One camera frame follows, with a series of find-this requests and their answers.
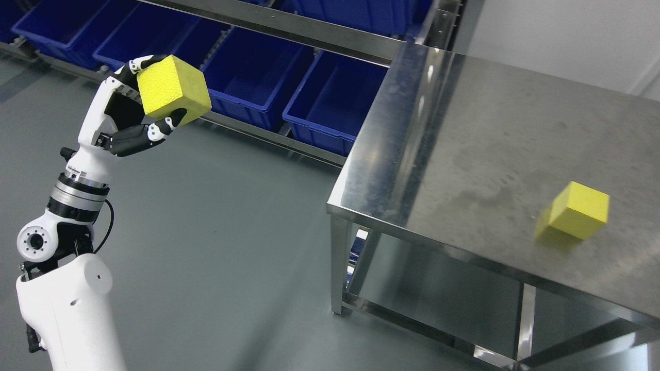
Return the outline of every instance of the table top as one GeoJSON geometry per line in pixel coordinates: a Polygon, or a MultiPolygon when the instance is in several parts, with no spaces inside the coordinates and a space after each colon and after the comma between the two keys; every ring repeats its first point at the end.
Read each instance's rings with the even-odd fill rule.
{"type": "Polygon", "coordinates": [[[327,208],[660,329],[659,185],[660,102],[407,44],[327,208]],[[570,181],[607,225],[536,238],[570,181]]]}

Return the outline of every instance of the black cable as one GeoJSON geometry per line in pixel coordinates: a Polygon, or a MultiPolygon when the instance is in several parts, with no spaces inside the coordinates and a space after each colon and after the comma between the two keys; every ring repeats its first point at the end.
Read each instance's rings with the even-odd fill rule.
{"type": "Polygon", "coordinates": [[[112,204],[108,199],[106,199],[106,203],[108,204],[108,207],[110,208],[110,224],[108,225],[108,231],[106,232],[106,236],[103,237],[103,240],[101,243],[98,245],[96,250],[94,250],[94,253],[97,253],[98,250],[101,250],[103,247],[103,244],[106,243],[106,240],[108,239],[108,236],[110,235],[110,232],[112,231],[112,225],[115,224],[115,209],[112,207],[112,204]]]}

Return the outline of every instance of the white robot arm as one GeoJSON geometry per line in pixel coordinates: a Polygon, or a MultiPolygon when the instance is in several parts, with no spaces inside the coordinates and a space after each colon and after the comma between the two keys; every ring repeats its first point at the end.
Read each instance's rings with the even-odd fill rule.
{"type": "Polygon", "coordinates": [[[95,254],[100,246],[92,246],[92,225],[119,158],[161,144],[186,114],[180,108],[143,123],[137,74],[164,57],[134,59],[101,82],[78,136],[80,149],[62,149],[67,165],[44,214],[16,239],[26,260],[16,292],[30,352],[47,350],[55,371],[126,369],[107,297],[112,276],[95,254]],[[76,258],[59,267],[69,255],[76,258]]]}

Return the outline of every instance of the white wall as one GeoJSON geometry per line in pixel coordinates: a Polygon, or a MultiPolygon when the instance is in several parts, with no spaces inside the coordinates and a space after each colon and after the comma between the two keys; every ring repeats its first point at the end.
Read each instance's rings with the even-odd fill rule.
{"type": "Polygon", "coordinates": [[[467,54],[660,101],[660,1],[486,0],[467,54]]]}

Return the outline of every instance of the yellow foam cube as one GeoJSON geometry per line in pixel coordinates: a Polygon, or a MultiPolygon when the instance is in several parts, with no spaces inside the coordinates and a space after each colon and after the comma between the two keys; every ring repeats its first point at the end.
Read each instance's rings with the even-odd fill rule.
{"type": "Polygon", "coordinates": [[[181,125],[211,109],[211,97],[204,74],[170,55],[137,74],[137,84],[145,114],[155,119],[167,117],[177,108],[185,108],[181,125]]]}
{"type": "Polygon", "coordinates": [[[548,225],[586,240],[607,223],[610,196],[570,182],[552,202],[548,225]]]}

